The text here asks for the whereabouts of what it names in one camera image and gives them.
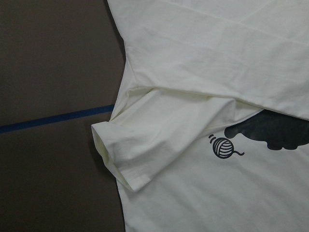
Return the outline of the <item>cream long-sleeve cat shirt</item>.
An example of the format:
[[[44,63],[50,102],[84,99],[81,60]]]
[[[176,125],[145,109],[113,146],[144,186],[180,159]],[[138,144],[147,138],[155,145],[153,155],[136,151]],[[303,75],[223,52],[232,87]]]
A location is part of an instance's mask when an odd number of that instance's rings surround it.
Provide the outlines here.
[[[308,1],[108,5],[126,63],[92,133],[125,230],[308,231]]]

